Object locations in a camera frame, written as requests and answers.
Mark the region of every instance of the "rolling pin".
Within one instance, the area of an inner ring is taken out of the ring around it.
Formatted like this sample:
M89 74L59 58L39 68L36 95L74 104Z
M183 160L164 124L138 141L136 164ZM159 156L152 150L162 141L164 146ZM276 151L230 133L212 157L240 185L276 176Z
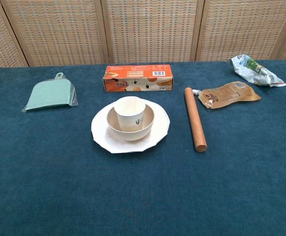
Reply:
M184 90L184 95L186 97L194 144L197 151L203 152L207 149L207 144L192 88L186 88Z

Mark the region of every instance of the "brown pouch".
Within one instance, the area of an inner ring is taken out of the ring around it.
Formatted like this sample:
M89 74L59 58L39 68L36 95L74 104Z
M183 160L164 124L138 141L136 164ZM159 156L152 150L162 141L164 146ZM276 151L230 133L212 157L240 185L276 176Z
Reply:
M256 101L261 99L246 83L235 81L219 88L209 88L202 91L193 90L199 100L210 109L227 106L239 101Z

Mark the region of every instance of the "blue tablecloth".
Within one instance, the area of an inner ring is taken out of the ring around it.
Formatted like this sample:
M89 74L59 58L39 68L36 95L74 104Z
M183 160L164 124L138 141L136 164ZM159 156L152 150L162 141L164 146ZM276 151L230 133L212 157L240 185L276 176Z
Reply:
M286 61L261 61L286 82ZM173 91L104 92L106 65L0 68L0 235L286 236L286 87L209 110L195 152L184 89L244 81L225 62L172 63ZM22 113L33 86L64 72L77 107ZM168 135L110 154L90 123L135 95L160 104Z

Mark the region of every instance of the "beige bowl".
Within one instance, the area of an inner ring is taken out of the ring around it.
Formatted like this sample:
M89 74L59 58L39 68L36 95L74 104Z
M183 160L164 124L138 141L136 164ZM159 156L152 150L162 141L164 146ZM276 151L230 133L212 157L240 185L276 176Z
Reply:
M118 123L117 113L115 112L114 108L112 107L107 114L107 123L108 126L111 128L112 132L118 137L123 140L127 141L134 141L143 138L146 134L151 131L152 124L154 122L154 112L153 109L145 105L144 111L144 119L142 121L142 129L139 131L134 132L124 132L120 130L120 126Z

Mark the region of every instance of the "plate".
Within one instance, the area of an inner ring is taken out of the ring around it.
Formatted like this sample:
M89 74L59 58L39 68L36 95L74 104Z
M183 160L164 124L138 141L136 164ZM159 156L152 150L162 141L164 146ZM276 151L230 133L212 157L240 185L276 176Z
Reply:
M136 141L118 139L106 121L108 111L114 106L114 103L111 103L100 110L93 118L91 131L94 141L111 153L144 151L155 146L168 134L170 120L166 111L160 105L144 99L143 101L154 111L152 129L145 137Z

